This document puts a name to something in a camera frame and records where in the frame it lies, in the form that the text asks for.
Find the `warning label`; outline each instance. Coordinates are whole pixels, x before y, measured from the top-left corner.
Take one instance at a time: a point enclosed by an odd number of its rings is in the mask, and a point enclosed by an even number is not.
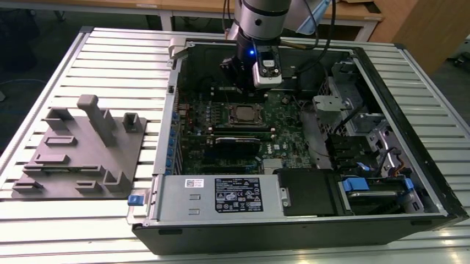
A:
[[[259,178],[215,179],[215,210],[219,213],[262,212]]]

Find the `wooden table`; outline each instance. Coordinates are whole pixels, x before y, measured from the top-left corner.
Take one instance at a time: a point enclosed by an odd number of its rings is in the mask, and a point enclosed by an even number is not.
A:
[[[231,13],[235,1],[230,1]],[[78,12],[158,15],[165,31],[174,30],[173,17],[222,18],[223,0],[0,0],[0,7]],[[330,24],[332,7],[321,24]],[[382,14],[370,13],[362,4],[340,2],[337,25],[361,27],[356,41],[368,41]]]
[[[235,0],[230,0],[231,13],[234,12]],[[161,0],[159,9],[170,11],[175,17],[221,18],[223,12],[223,0]],[[328,9],[321,24],[330,24],[332,7]],[[337,5],[337,25],[361,27],[356,41],[366,42],[372,36],[376,26],[384,20],[382,14],[370,13],[364,4],[349,4],[340,2]]]

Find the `gray fixture plate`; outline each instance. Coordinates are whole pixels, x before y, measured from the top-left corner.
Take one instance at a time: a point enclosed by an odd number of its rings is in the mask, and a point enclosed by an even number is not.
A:
[[[74,120],[64,120],[70,131],[52,130],[51,128],[44,134],[40,145],[36,149],[32,160],[28,165],[38,165],[35,159],[38,155],[63,155],[70,157],[67,164],[46,164],[48,166],[103,166],[115,178],[123,172],[126,179],[122,179],[122,184],[117,186],[118,191],[110,191],[105,187],[103,175],[86,175],[83,172],[54,172],[47,175],[28,176],[23,174],[18,183],[28,183],[35,180],[42,186],[40,191],[18,192],[14,191],[14,199],[101,199],[101,198],[126,198],[133,189],[133,180],[138,165],[141,146],[145,136],[145,128],[147,124],[146,118],[139,118],[142,124],[142,131],[138,133],[126,133],[123,127],[123,118],[115,117],[115,129],[113,134],[117,138],[117,145],[106,147],[105,143],[94,130],[89,117],[74,117]],[[46,141],[51,137],[72,135],[77,139],[77,145],[71,146],[48,146]],[[101,185],[99,191],[79,192],[77,190],[78,181],[97,181]]]

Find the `blue latch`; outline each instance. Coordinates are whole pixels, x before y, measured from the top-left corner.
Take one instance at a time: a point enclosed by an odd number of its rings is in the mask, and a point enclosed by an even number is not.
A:
[[[145,196],[143,195],[130,195],[127,198],[129,206],[143,206],[145,205]]]
[[[409,179],[409,178],[405,179],[405,185],[406,185],[406,188],[409,189],[409,191],[412,191],[414,189],[414,184],[413,184],[412,179]]]
[[[345,191],[369,191],[369,184],[365,178],[348,178],[344,180]]]

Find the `slotted metal surface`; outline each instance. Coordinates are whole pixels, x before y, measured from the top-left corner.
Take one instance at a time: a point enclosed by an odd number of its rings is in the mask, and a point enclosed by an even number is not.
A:
[[[40,120],[51,106],[72,107],[81,94],[101,96],[113,115],[138,112],[150,120],[139,156],[134,188],[149,188],[163,114],[167,45],[175,36],[222,39],[219,34],[191,34],[97,28],[82,33],[59,66],[39,103],[0,159],[2,263],[199,262],[219,263],[468,263],[470,221],[436,232],[421,232],[385,246],[320,250],[250,252],[230,255],[155,256],[127,225],[126,201],[8,201],[22,164],[28,162],[47,130]],[[289,38],[291,42],[309,41]],[[410,120],[448,182],[470,212],[469,127],[430,83],[406,51],[384,43],[336,41],[362,46]],[[134,216],[143,216],[139,208]]]

